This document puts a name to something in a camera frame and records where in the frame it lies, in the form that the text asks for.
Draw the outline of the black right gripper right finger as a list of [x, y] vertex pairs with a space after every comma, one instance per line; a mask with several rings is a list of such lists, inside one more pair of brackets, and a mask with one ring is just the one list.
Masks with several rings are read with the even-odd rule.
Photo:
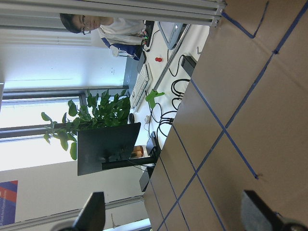
[[253, 190], [244, 190], [241, 221], [245, 231], [284, 231], [285, 223]]

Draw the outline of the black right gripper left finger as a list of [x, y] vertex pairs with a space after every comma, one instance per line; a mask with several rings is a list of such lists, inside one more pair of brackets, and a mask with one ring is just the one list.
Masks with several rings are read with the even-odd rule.
[[74, 231], [102, 231], [105, 226], [104, 192], [93, 192], [73, 223]]

